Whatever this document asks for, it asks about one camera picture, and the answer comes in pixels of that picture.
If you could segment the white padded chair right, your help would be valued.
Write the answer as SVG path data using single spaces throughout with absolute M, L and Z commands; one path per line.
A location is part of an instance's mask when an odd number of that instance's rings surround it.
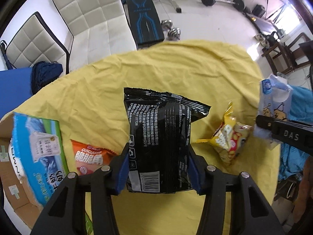
M 69 71 L 137 49 L 121 0 L 52 0 L 73 43 Z

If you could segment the blue foam mat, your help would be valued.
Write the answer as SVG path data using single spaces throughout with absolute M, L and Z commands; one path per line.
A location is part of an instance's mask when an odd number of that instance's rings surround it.
M 3 70 L 0 73 L 0 118 L 32 97 L 32 68 Z

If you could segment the black snack bag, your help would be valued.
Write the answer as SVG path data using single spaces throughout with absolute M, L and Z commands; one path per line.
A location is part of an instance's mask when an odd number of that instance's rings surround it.
M 153 194 L 191 190 L 191 124 L 206 117 L 211 107 L 141 88 L 124 88 L 124 105 L 130 124 L 127 189 Z

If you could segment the orange snack bag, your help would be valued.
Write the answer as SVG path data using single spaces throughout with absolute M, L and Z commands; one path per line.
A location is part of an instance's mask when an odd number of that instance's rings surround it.
M 115 152 L 84 144 L 71 139 L 74 160 L 77 172 L 80 176 L 92 174 L 104 165 L 109 165 L 112 159 L 117 156 Z

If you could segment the white padded chair left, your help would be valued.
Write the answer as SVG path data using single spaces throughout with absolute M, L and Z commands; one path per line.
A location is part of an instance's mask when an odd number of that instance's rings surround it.
M 58 62 L 63 66 L 62 75 L 69 74 L 69 52 L 39 12 L 34 12 L 5 45 L 4 54 L 10 62 L 8 69 L 32 67 L 40 61 Z

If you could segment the black blue weight bench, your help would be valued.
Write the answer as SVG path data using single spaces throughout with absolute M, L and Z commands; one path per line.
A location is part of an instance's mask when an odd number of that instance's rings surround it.
M 152 0 L 126 0 L 130 29 L 139 48 L 163 42 L 165 36 Z

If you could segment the white padded chair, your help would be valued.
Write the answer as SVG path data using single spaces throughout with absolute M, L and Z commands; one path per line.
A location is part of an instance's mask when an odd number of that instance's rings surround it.
M 39 12 L 34 12 L 5 45 L 4 54 L 10 62 L 8 69 L 32 67 L 40 61 L 58 62 L 63 66 L 62 75 L 69 74 L 69 52 Z
M 69 71 L 137 49 L 121 0 L 52 0 L 73 43 Z

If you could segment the chrome dumbbell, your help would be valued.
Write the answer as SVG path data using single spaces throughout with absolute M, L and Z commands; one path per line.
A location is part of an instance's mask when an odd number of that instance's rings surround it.
M 170 19 L 161 21 L 161 28 L 167 32 L 167 39 L 171 41 L 180 40 L 181 30 L 173 26 L 173 22 Z

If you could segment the cardboard milk box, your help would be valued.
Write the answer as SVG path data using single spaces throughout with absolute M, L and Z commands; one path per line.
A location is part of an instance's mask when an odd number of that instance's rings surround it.
M 4 194 L 28 228 L 66 175 L 76 171 L 62 118 L 13 111 L 1 119 Z

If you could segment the yellow snack bag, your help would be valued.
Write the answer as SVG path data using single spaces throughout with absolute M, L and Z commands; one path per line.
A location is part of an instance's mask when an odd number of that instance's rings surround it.
M 223 120 L 218 129 L 209 139 L 198 139 L 195 143 L 206 143 L 215 149 L 220 159 L 231 165 L 232 161 L 240 154 L 253 131 L 253 127 L 237 121 L 233 115 L 233 102 L 230 101 L 223 114 Z

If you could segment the blue fabric cover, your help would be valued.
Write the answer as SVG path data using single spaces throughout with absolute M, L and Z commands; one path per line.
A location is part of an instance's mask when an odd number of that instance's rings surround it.
M 298 86 L 292 86 L 293 94 L 289 119 L 312 124 L 312 91 Z M 309 154 L 303 152 L 299 146 L 308 144 L 309 140 L 302 138 L 298 130 L 292 129 L 285 133 L 292 141 L 292 145 L 282 143 L 280 153 L 280 167 L 278 180 L 286 180 L 290 176 L 303 171 Z

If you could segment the yellow tablecloth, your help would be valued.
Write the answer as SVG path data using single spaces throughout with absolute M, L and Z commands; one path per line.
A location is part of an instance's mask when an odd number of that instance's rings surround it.
M 224 111 L 233 104 L 235 117 L 253 125 L 263 79 L 244 48 L 228 43 L 185 40 L 163 42 L 148 49 L 108 56 L 71 72 L 41 89 L 16 112 L 58 120 L 70 171 L 76 170 L 72 141 L 120 153 L 130 131 L 124 88 L 171 92 L 211 107 L 192 124 L 194 151 L 224 172 L 248 172 L 269 202 L 274 199 L 280 151 L 250 136 L 232 165 L 225 165 L 208 144 Z

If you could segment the dark blue knitted cloth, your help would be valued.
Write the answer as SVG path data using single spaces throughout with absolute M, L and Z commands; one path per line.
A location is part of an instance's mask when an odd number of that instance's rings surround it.
M 63 73 L 62 64 L 54 61 L 52 63 L 39 61 L 32 67 L 31 74 L 31 90 L 32 94 L 36 94 L 43 87 L 58 79 Z

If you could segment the black barbell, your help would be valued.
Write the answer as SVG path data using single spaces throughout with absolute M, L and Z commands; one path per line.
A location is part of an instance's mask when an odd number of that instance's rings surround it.
M 243 0 L 201 0 L 205 6 L 213 6 L 216 2 L 231 4 L 237 11 L 243 12 L 245 4 Z

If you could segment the dark wooden chair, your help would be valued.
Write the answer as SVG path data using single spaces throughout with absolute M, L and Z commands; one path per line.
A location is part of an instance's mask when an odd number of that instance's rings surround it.
M 302 69 L 312 63 L 312 39 L 301 32 L 290 44 L 276 41 L 270 48 L 262 49 L 262 57 L 266 58 L 274 75 L 288 74 Z M 278 69 L 274 61 L 282 57 L 286 69 Z

